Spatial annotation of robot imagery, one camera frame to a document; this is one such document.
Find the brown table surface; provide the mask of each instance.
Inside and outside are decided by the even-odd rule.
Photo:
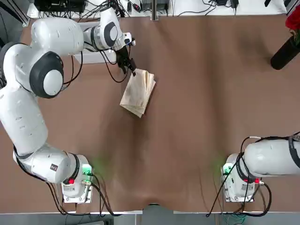
[[[219,187],[219,167],[248,135],[289,135],[300,130],[300,57],[281,71],[271,56],[289,38],[285,15],[122,19],[137,45],[137,67],[157,85],[139,119],[119,106],[126,82],[115,83],[104,64],[84,65],[57,98],[40,99],[48,142],[83,154],[101,173],[114,211],[149,203],[179,211],[209,211]],[[30,28],[22,33],[30,43]],[[65,57],[66,80],[71,73]],[[79,63],[75,61],[75,72]],[[117,67],[112,73],[121,78]],[[45,184],[24,174],[12,143],[0,129],[0,212],[56,212]],[[300,211],[300,179],[264,179],[271,211]],[[248,211],[262,211],[261,197]],[[98,195],[78,211],[99,211]],[[227,204],[224,211],[237,209]],[[217,203],[214,211],[220,211]]]

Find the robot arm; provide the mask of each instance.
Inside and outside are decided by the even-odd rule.
[[[85,202],[92,172],[82,155],[67,153],[46,143],[48,130],[37,97],[54,98],[63,85],[60,56],[79,53],[87,47],[112,48],[118,65],[135,70],[127,45],[134,44],[130,33],[120,29],[112,8],[101,12],[101,22],[84,32],[65,18],[40,19],[31,28],[32,42],[8,44],[0,52],[0,67],[7,85],[0,89],[0,120],[14,144],[13,158],[29,173],[51,183],[62,183],[68,202]]]
[[[300,174],[300,138],[263,138],[249,144],[245,152],[231,154],[222,168],[227,202],[244,202],[252,199],[259,178]]]

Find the beige towel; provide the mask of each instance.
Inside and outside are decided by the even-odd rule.
[[[120,105],[138,117],[145,113],[148,100],[155,85],[154,75],[146,70],[136,69],[131,74]]]

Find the wire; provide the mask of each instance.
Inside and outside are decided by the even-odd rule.
[[[97,183],[99,183],[99,180],[97,178],[97,176],[93,175],[95,177],[95,179],[97,180]],[[104,201],[104,205],[107,209],[107,211],[113,216],[113,217],[118,217],[121,216],[121,214],[114,214],[114,212],[112,211],[111,207],[107,204],[105,197],[103,196],[102,192],[100,191],[100,188],[98,188],[94,183],[91,184],[98,192],[100,195],[100,198],[102,198],[102,200]]]
[[[4,23],[4,19],[3,19],[3,16],[2,16],[2,13],[0,12],[0,16],[1,16],[1,19],[2,19],[2,22],[3,22],[3,26],[4,26],[4,29],[5,29],[5,33],[6,33],[6,43],[8,43],[8,30],[6,29],[6,25]]]
[[[246,196],[247,196],[247,192],[248,192],[248,186],[249,186],[249,174],[248,174],[248,179],[247,179],[247,187],[246,187],[246,192],[245,192],[245,197],[244,197],[244,202],[243,202],[243,208],[242,208],[242,213],[244,212],[245,209],[245,203],[246,203]]]
[[[131,46],[129,45],[129,53],[128,53],[128,57],[130,57],[130,50],[131,50]],[[127,68],[127,72],[126,72],[125,77],[124,77],[122,80],[117,81],[117,80],[113,77],[113,75],[112,75],[112,73],[111,73],[111,71],[110,71],[110,69],[109,69],[109,67],[108,67],[108,64],[107,64],[107,62],[106,62],[106,59],[105,59],[104,55],[102,54],[101,51],[100,51],[100,53],[101,53],[101,55],[102,55],[102,57],[103,57],[103,59],[104,59],[104,62],[105,62],[105,64],[106,64],[106,67],[107,67],[107,70],[108,70],[108,72],[109,72],[109,75],[111,76],[111,78],[113,79],[113,81],[115,81],[116,83],[122,83],[122,82],[126,79],[126,77],[128,76],[129,68]]]
[[[209,217],[209,216],[211,215],[212,210],[213,210],[213,208],[214,208],[214,206],[215,206],[215,204],[216,204],[216,201],[217,201],[217,199],[218,199],[218,196],[219,196],[219,194],[220,194],[220,192],[221,192],[221,190],[222,190],[222,188],[223,188],[223,186],[224,186],[224,184],[225,184],[225,182],[226,182],[228,176],[230,175],[230,173],[232,172],[232,170],[234,169],[234,167],[236,166],[236,164],[239,163],[240,159],[242,159],[242,161],[243,161],[243,163],[244,163],[244,166],[245,166],[245,169],[246,169],[246,171],[247,171],[247,173],[248,173],[248,176],[249,176],[250,172],[249,172],[249,169],[248,169],[248,167],[247,167],[247,165],[246,165],[246,163],[245,163],[245,160],[244,160],[244,158],[243,158],[243,156],[242,156],[242,149],[243,149],[243,145],[244,145],[245,141],[248,140],[248,139],[250,139],[250,138],[256,138],[256,139],[258,139],[258,141],[260,141],[260,140],[263,139],[263,138],[257,137],[257,136],[249,136],[249,137],[246,137],[246,138],[242,141],[242,144],[241,144],[241,146],[240,146],[240,154],[239,154],[240,157],[238,156],[239,158],[237,158],[237,160],[236,160],[235,163],[233,164],[231,170],[229,171],[229,173],[227,174],[227,176],[226,176],[225,179],[223,180],[223,182],[222,182],[222,184],[221,184],[221,186],[220,186],[220,188],[219,188],[219,191],[218,191],[218,193],[217,193],[217,196],[216,196],[216,198],[215,198],[215,200],[214,200],[214,203],[213,203],[213,205],[212,205],[212,207],[211,207],[211,209],[210,209],[210,212],[209,212],[208,214],[205,215],[206,217]],[[237,211],[235,211],[234,213],[224,213],[224,214],[236,214],[236,213],[237,213],[238,211],[240,211],[241,209],[244,210],[247,191],[248,191],[248,182],[247,182],[247,189],[246,189],[245,199],[244,199],[244,203],[242,204],[242,206],[241,206]],[[242,211],[241,214],[244,214],[244,215],[247,215],[247,216],[252,216],[252,215],[253,215],[253,214],[249,214],[249,213],[246,214],[246,213],[244,213],[243,211]]]
[[[263,217],[264,215],[266,215],[269,212],[271,204],[272,204],[272,191],[266,183],[264,183],[263,186],[265,186],[269,192],[269,202],[268,202],[267,208],[260,214],[252,214],[252,213],[243,212],[244,215],[250,216],[250,217]]]
[[[172,1],[172,12],[173,12],[173,16],[174,16],[174,3],[173,3],[173,0]]]
[[[222,190],[222,187],[224,186],[224,184],[225,184],[227,178],[229,177],[231,171],[235,168],[237,162],[238,162],[238,161],[236,161],[236,162],[233,164],[231,170],[229,171],[229,173],[226,175],[225,179],[223,180],[223,182],[222,182],[222,184],[221,184],[221,186],[220,186],[220,188],[219,188],[219,190],[218,190],[218,192],[217,192],[217,196],[216,196],[216,198],[215,198],[215,200],[214,200],[214,203],[212,204],[212,207],[211,207],[211,209],[210,209],[210,212],[209,212],[208,214],[205,215],[206,217],[209,217],[209,216],[211,215],[212,210],[213,210],[213,208],[214,208],[214,206],[215,206],[215,204],[216,204],[216,201],[217,201],[217,199],[218,199],[218,196],[219,196],[219,194],[220,194],[220,192],[221,192],[221,190]]]
[[[74,76],[74,60],[73,60],[73,55],[71,55],[71,60],[72,60],[72,76],[71,76],[71,80],[73,79]],[[67,89],[70,86],[71,82],[67,84],[66,87],[63,87],[62,90]]]
[[[199,12],[194,12],[194,11],[185,11],[185,12],[182,12],[182,13],[180,13],[178,16],[181,16],[182,14],[184,14],[184,13],[196,13],[196,14],[198,14],[198,13],[204,13],[204,12],[206,12],[207,10],[209,10],[210,9],[210,7],[212,7],[213,5],[212,4],[208,4],[209,5],[209,7],[206,9],[206,10],[203,10],[203,11],[199,11]]]
[[[80,63],[80,68],[79,68],[79,71],[78,71],[77,75],[76,75],[74,78],[71,78],[71,80],[69,80],[69,81],[67,81],[67,82],[64,82],[64,84],[69,84],[69,83],[73,82],[73,81],[79,76],[79,74],[80,74],[80,72],[81,72],[81,69],[82,69],[82,67],[83,67],[83,53],[80,52],[80,54],[81,54],[81,63]]]
[[[213,10],[215,10],[216,7],[217,7],[217,4],[215,4],[215,5],[214,5],[214,8],[213,8],[211,11],[207,12],[205,15],[208,15],[210,12],[212,12]]]

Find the black cable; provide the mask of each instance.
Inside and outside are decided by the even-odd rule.
[[[18,8],[18,10],[23,14],[23,16],[25,18],[27,18],[27,15],[25,15],[24,12],[18,7],[18,5],[16,4],[16,2],[14,0],[11,0],[11,1],[15,4],[15,6]]]
[[[236,164],[239,163],[240,159],[243,160],[245,169],[246,169],[246,171],[247,171],[247,173],[248,173],[248,180],[249,180],[249,174],[250,174],[250,172],[249,172],[249,169],[248,169],[248,167],[247,167],[247,165],[246,165],[246,163],[245,163],[245,160],[244,160],[244,158],[243,158],[243,155],[242,155],[242,149],[243,149],[243,145],[244,145],[245,141],[248,140],[248,139],[250,139],[250,138],[253,138],[253,137],[249,136],[249,137],[246,137],[246,138],[243,140],[243,142],[242,142],[242,144],[241,144],[241,146],[240,146],[240,154],[239,154],[237,160],[235,161],[235,163],[233,164],[231,170],[229,171],[229,173],[227,174],[227,176],[226,176],[225,179],[223,180],[223,182],[222,182],[222,184],[221,184],[221,186],[220,186],[220,188],[219,188],[219,191],[218,191],[218,193],[217,193],[217,196],[216,196],[216,198],[215,198],[215,200],[214,200],[214,203],[213,203],[213,205],[212,205],[212,207],[211,207],[211,209],[210,209],[210,212],[209,212],[208,214],[205,215],[206,217],[209,217],[209,216],[211,215],[212,210],[213,210],[213,208],[214,208],[214,206],[215,206],[215,204],[216,204],[216,201],[217,201],[217,199],[218,199],[218,196],[219,196],[219,194],[220,194],[220,192],[221,192],[221,190],[222,190],[222,188],[223,188],[223,186],[224,186],[224,184],[225,184],[225,182],[226,182],[228,176],[230,175],[230,173],[232,172],[232,170],[234,169],[234,167],[236,166]],[[246,189],[246,194],[245,194],[245,198],[244,198],[244,203],[242,204],[242,206],[241,206],[237,211],[235,211],[234,213],[223,213],[223,214],[238,214],[238,215],[247,215],[247,216],[254,216],[254,217],[260,217],[260,216],[265,215],[265,214],[269,211],[269,209],[270,209],[270,204],[271,204],[271,201],[272,201],[272,200],[271,200],[271,191],[269,191],[270,200],[269,200],[269,203],[268,203],[268,207],[266,208],[266,210],[265,210],[262,214],[250,214],[250,213],[245,213],[245,212],[243,212],[243,211],[242,211],[242,213],[237,213],[237,212],[238,212],[239,210],[241,210],[241,209],[244,210],[244,207],[245,207],[245,201],[246,201],[246,196],[247,196],[247,191],[248,191],[248,182],[247,182],[247,189]]]
[[[131,46],[129,46],[128,57],[130,57],[130,50],[131,50]],[[117,81],[117,80],[113,77],[113,75],[112,75],[112,73],[111,73],[111,71],[110,71],[110,69],[109,69],[109,67],[108,67],[108,64],[107,64],[107,62],[106,62],[106,59],[105,59],[104,55],[102,54],[101,51],[100,51],[100,53],[101,53],[101,55],[102,55],[102,57],[103,57],[103,59],[104,59],[104,62],[105,62],[105,64],[106,64],[106,67],[107,67],[107,70],[108,70],[108,72],[109,72],[109,75],[111,76],[111,78],[113,79],[113,81],[115,81],[116,83],[122,83],[122,82],[126,79],[126,77],[128,76],[129,68],[127,68],[127,72],[126,72],[125,77],[124,77],[122,80]]]
[[[172,12],[173,12],[173,16],[174,16],[174,3],[173,3],[173,0],[172,1]]]
[[[18,15],[19,19],[22,21],[22,23],[25,23],[25,21],[23,20],[23,18],[20,16],[20,14],[17,12],[17,10],[14,8],[14,6],[10,3],[10,1],[7,1],[9,3],[9,5],[11,6],[11,8],[15,11],[15,13]]]
[[[215,206],[215,204],[216,204],[216,201],[217,201],[217,199],[218,199],[218,196],[219,196],[219,194],[220,194],[220,192],[221,192],[221,190],[222,190],[222,188],[223,188],[223,186],[224,186],[224,184],[225,184],[227,178],[229,177],[231,171],[232,171],[232,170],[234,169],[234,167],[236,166],[237,162],[238,162],[238,161],[236,161],[236,162],[233,164],[231,170],[229,171],[229,173],[227,174],[227,176],[226,176],[225,179],[223,180],[223,182],[222,182],[222,184],[221,184],[221,186],[220,186],[220,188],[219,188],[219,190],[218,190],[218,192],[217,192],[217,196],[216,196],[216,198],[215,198],[215,200],[214,200],[214,203],[212,204],[212,207],[211,207],[211,209],[210,209],[210,212],[209,212],[208,214],[205,215],[206,217],[209,217],[209,216],[211,215],[212,210],[213,210],[213,208],[214,208],[214,206]]]
[[[98,177],[96,175],[93,174],[93,177],[96,179],[98,187],[99,187],[99,192],[101,192],[101,188],[100,188],[100,182],[98,180]],[[100,217],[102,217],[102,207],[101,207],[101,195],[99,194],[99,207],[100,207]]]
[[[83,67],[83,53],[80,52],[80,54],[81,54],[81,63],[80,63],[80,68],[79,68],[79,71],[78,71],[77,75],[76,75],[74,78],[72,78],[71,80],[69,80],[69,81],[67,81],[67,82],[64,82],[64,84],[68,84],[68,83],[73,82],[73,81],[79,76],[79,74],[80,74],[80,72],[81,72],[81,69],[82,69],[82,67]]]
[[[212,7],[212,4],[210,4],[210,6],[206,9],[206,10],[203,10],[203,11],[199,11],[199,12],[194,12],[194,11],[185,11],[185,12],[182,12],[182,13],[180,13],[178,16],[180,16],[180,15],[182,15],[182,14],[184,14],[184,13],[196,13],[196,14],[198,14],[198,13],[204,13],[204,12],[206,12],[207,10],[209,10],[210,9],[210,7]]]
[[[127,10],[125,10],[125,8],[123,7],[122,3],[119,0],[115,0],[115,1],[118,3],[119,9],[121,9],[120,8],[120,5],[121,5],[122,11],[125,12],[128,15],[128,17],[130,17],[130,15],[128,14]]]
[[[100,191],[100,189],[94,184],[92,183],[92,186],[99,192],[100,197],[102,198],[102,200],[104,201],[104,205],[107,209],[107,211],[113,216],[113,217],[119,217],[121,216],[121,214],[114,214],[114,212],[112,211],[112,209],[109,207],[109,205],[106,202],[105,197],[103,196],[102,192]]]
[[[110,62],[110,60],[108,59],[108,57],[107,57],[105,51],[103,51],[103,54],[105,55],[107,61],[108,61],[111,65],[116,65],[116,64],[117,64],[117,62],[114,62],[114,63]]]
[[[71,60],[72,60],[72,76],[71,76],[71,80],[73,79],[74,76],[74,59],[73,59],[73,55],[71,55]],[[71,82],[67,84],[66,87],[63,88],[63,90],[65,90],[66,88],[68,88],[70,86]]]
[[[5,29],[5,33],[6,33],[6,43],[8,43],[8,30],[6,29],[6,25],[4,23],[4,19],[3,19],[3,16],[2,16],[2,13],[0,12],[0,16],[1,16],[1,19],[2,19],[2,22],[3,22],[3,26],[4,26],[4,29]]]
[[[267,208],[260,214],[252,214],[252,213],[243,212],[243,215],[246,215],[249,217],[263,217],[264,215],[266,215],[269,212],[271,204],[272,204],[272,191],[266,183],[264,183],[263,186],[265,186],[269,192],[269,202],[268,202]]]
[[[245,197],[244,197],[244,202],[243,202],[243,208],[242,208],[242,213],[244,212],[244,209],[245,209],[245,203],[246,203],[246,196],[247,196],[247,193],[248,193],[248,186],[249,186],[249,174],[248,174],[248,179],[247,179],[247,187],[246,187],[246,192],[245,192]]]
[[[205,15],[208,15],[210,12],[212,12],[213,10],[215,10],[216,7],[217,7],[217,5],[214,5],[214,8],[213,8],[211,11],[207,12]]]

